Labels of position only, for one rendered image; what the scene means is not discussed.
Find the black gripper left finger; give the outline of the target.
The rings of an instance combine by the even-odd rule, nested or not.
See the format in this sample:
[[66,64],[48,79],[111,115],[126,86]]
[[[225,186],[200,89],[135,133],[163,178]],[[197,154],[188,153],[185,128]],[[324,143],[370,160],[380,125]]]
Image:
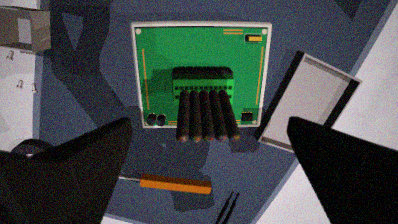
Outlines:
[[0,150],[0,204],[17,224],[101,224],[131,138],[123,117],[32,156]]

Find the dark blue work mat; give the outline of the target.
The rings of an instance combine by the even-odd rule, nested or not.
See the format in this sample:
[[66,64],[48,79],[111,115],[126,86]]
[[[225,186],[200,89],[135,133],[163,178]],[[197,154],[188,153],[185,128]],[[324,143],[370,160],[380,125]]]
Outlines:
[[[211,192],[141,187],[118,179],[104,217],[133,224],[256,224],[296,167],[295,153],[259,143],[180,143],[177,128],[142,128],[133,63],[134,21],[262,21],[271,42],[261,120],[297,51],[354,76],[398,0],[41,0],[51,48],[35,52],[33,138],[56,147],[123,117],[132,138],[121,176],[211,181]],[[260,120],[260,121],[261,121]]]

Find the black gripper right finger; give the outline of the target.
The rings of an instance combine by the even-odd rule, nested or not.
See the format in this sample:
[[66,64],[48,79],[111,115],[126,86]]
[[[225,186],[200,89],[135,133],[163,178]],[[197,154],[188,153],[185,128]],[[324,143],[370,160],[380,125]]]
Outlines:
[[398,150],[297,116],[287,134],[331,224],[398,224]]

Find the green power plug with dark wires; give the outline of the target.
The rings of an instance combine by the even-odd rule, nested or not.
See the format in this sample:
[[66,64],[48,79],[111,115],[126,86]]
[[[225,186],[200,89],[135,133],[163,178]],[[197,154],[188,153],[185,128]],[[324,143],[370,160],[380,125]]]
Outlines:
[[237,142],[240,131],[232,109],[234,78],[231,74],[174,74],[174,105],[179,105],[176,139]]

